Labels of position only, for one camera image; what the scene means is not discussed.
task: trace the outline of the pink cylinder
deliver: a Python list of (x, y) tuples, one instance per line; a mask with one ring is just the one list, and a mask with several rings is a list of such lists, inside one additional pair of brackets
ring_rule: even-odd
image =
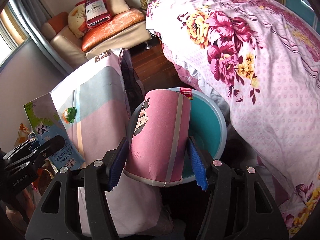
[(170, 90), (146, 94), (124, 174), (158, 187), (182, 182), (191, 102)]

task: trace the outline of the sofa leg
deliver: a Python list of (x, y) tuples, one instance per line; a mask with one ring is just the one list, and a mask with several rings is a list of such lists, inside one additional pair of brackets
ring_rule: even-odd
[(151, 49), (152, 45), (149, 44), (149, 41), (144, 42), (146, 44), (146, 49)]

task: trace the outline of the round logo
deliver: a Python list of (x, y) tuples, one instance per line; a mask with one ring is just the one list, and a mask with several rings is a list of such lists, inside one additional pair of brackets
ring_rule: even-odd
[(110, 54), (111, 54), (110, 51), (106, 50), (106, 51), (102, 52), (101, 54), (99, 54), (98, 56), (96, 56), (93, 61), (98, 62), (98, 61), (102, 60), (104, 57), (110, 56)]

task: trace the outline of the orange leather seat cushion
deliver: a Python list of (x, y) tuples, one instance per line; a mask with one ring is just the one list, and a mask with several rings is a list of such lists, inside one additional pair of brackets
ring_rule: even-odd
[(128, 11), (115, 15), (111, 21), (91, 29), (83, 36), (82, 50), (84, 52), (89, 51), (100, 42), (136, 23), (144, 21), (145, 18), (145, 15), (136, 8), (130, 8)]

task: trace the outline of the gray curtain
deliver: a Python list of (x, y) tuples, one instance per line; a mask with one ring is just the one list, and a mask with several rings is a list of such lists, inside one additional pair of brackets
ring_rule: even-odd
[(72, 73), (73, 68), (59, 56), (40, 32), (41, 26), (51, 18), (41, 2), (39, 0), (9, 0), (9, 8), (52, 64), (65, 76)]

